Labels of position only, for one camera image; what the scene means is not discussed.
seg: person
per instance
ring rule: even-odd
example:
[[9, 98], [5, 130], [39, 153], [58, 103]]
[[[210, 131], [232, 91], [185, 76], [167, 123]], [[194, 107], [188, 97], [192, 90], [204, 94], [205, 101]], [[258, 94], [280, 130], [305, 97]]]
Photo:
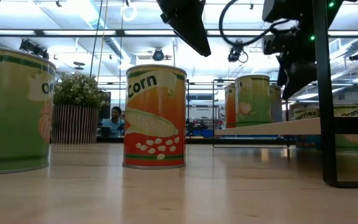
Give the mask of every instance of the person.
[[109, 137], [118, 138], [123, 135], [125, 121], [121, 119], [121, 108], [115, 106], [111, 108], [111, 119], [103, 119], [102, 127], [110, 128]]

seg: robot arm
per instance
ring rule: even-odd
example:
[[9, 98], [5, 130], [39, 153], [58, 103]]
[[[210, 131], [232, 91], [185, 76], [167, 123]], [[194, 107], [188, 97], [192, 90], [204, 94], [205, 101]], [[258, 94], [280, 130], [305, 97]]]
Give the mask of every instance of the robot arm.
[[157, 0], [164, 23], [202, 56], [211, 55], [203, 21], [205, 0]]

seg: black cable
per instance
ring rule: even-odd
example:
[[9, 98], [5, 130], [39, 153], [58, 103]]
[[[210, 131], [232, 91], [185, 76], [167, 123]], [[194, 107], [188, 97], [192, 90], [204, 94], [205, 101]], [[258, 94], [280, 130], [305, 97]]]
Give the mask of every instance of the black cable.
[[248, 62], [248, 54], [247, 54], [247, 52], [245, 52], [245, 51], [242, 51], [246, 56], [247, 56], [247, 59], [245, 60], [245, 61], [241, 61], [240, 59], [239, 59], [239, 62], [241, 62], [241, 63], [246, 63], [246, 62]]
[[[238, 43], [235, 43], [231, 40], [228, 39], [228, 37], [224, 34], [223, 32], [223, 19], [224, 19], [224, 16], [226, 15], [227, 13], [227, 10], [230, 8], [230, 6], [232, 6], [237, 0], [230, 0], [226, 5], [225, 7], [223, 8], [222, 10], [222, 13], [221, 13], [221, 16], [219, 17], [219, 32], [223, 38], [223, 40], [230, 44], [231, 46], [236, 46], [238, 45]], [[274, 27], [279, 25], [279, 24], [283, 24], [283, 23], [286, 23], [290, 21], [289, 19], [286, 19], [284, 21], [280, 21], [280, 22], [274, 22], [267, 30], [263, 31], [261, 34], [259, 34], [257, 37], [254, 37], [252, 40], [250, 41], [247, 41], [247, 42], [243, 42], [242, 43], [242, 46], [247, 46], [247, 45], [250, 45], [250, 44], [253, 44], [255, 43], [256, 41], [258, 41], [259, 39], [261, 39], [264, 35], [266, 35], [268, 32], [270, 32], [271, 30], [274, 30]]]
[[92, 77], [92, 67], [93, 67], [94, 50], [95, 50], [95, 47], [96, 47], [96, 40], [98, 39], [98, 31], [99, 31], [99, 25], [100, 25], [100, 17], [102, 16], [102, 5], [103, 5], [103, 0], [100, 2], [98, 27], [96, 28], [96, 34], [95, 34], [95, 36], [94, 36], [93, 51], [92, 51], [92, 61], [91, 61], [91, 71], [89, 72], [89, 77]]

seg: spotlight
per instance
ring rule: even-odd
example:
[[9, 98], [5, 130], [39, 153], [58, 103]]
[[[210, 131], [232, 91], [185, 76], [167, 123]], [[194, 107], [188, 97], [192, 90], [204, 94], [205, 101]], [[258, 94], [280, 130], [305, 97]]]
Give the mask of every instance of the spotlight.
[[153, 60], [156, 62], [162, 61], [164, 59], [164, 53], [162, 52], [162, 49], [155, 49], [155, 52], [153, 54]]
[[349, 60], [351, 60], [352, 62], [358, 60], [358, 54], [350, 56]]

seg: can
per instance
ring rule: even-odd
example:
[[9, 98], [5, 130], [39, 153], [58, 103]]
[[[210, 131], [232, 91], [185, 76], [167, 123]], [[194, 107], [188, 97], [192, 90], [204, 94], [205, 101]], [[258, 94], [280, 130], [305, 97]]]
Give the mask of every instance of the can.
[[[358, 116], [358, 104], [334, 104], [334, 116]], [[358, 153], [358, 134], [336, 134], [335, 144], [337, 152]]]
[[271, 123], [269, 77], [247, 75], [236, 83], [236, 126]]
[[0, 49], [0, 173], [48, 166], [55, 66]]
[[283, 121], [283, 109], [281, 102], [281, 86], [270, 85], [270, 108], [273, 122]]
[[224, 88], [224, 110], [225, 110], [225, 127], [236, 127], [236, 86], [235, 84], [228, 85]]
[[[319, 118], [319, 108], [298, 108], [293, 110], [295, 120]], [[320, 135], [297, 135], [295, 146], [299, 149], [320, 149]]]
[[128, 69], [124, 166], [185, 166], [185, 80], [184, 70], [167, 65]]

